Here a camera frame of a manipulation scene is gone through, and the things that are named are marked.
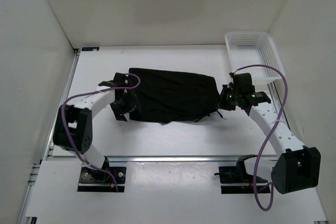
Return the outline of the black shorts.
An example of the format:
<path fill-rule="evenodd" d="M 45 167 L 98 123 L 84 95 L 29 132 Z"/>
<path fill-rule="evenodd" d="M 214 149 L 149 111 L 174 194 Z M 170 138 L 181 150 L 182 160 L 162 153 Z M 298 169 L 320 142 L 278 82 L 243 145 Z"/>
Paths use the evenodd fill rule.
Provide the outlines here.
<path fill-rule="evenodd" d="M 134 90 L 141 110 L 131 120 L 170 123 L 194 121 L 217 112 L 220 94 L 214 77 L 177 71 L 130 68 L 140 78 Z"/>

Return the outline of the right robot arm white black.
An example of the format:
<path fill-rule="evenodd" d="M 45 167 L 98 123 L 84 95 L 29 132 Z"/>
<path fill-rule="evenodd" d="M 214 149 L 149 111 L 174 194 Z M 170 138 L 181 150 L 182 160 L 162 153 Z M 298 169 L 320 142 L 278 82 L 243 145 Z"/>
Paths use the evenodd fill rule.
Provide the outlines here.
<path fill-rule="evenodd" d="M 236 177 L 247 182 L 256 175 L 273 183 L 281 194 L 318 185 L 321 154 L 315 147 L 306 147 L 277 116 L 271 99 L 263 91 L 257 92 L 249 73 L 230 74 L 232 81 L 223 85 L 219 108 L 233 111 L 241 108 L 260 127 L 276 153 L 273 164 L 260 159 L 255 169 L 255 154 L 240 157 Z"/>

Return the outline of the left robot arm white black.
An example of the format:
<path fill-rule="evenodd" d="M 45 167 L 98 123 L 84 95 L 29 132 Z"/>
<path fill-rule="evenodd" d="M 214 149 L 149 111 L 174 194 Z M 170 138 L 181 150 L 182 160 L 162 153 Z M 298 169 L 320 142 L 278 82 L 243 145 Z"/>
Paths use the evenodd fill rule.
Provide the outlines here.
<path fill-rule="evenodd" d="M 100 82 L 95 91 L 69 97 L 59 108 L 53 144 L 75 154 L 98 182 L 108 180 L 110 169 L 107 158 L 93 146 L 92 121 L 108 106 L 121 121 L 126 121 L 126 113 L 140 110 L 135 93 L 140 83 L 135 74 L 117 72 L 112 80 Z"/>

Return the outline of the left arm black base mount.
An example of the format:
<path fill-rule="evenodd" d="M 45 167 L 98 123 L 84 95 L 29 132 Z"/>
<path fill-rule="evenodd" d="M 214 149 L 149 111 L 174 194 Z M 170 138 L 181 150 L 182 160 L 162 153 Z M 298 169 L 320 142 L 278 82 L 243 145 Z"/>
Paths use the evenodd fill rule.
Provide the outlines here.
<path fill-rule="evenodd" d="M 98 172 L 82 165 L 77 191 L 78 192 L 98 192 L 98 193 L 123 193 L 125 190 L 125 179 L 127 168 L 125 166 L 110 166 L 109 172 L 114 176 L 114 180 L 107 173 Z"/>

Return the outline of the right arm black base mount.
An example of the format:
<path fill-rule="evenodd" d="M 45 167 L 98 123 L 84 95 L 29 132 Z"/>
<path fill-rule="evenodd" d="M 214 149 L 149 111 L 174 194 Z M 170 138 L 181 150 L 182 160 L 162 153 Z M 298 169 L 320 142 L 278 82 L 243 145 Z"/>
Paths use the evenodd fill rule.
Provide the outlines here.
<path fill-rule="evenodd" d="M 220 166 L 214 176 L 219 177 L 221 194 L 253 194 L 253 176 L 246 172 L 245 160 L 257 157 L 246 155 L 238 158 L 234 166 Z"/>

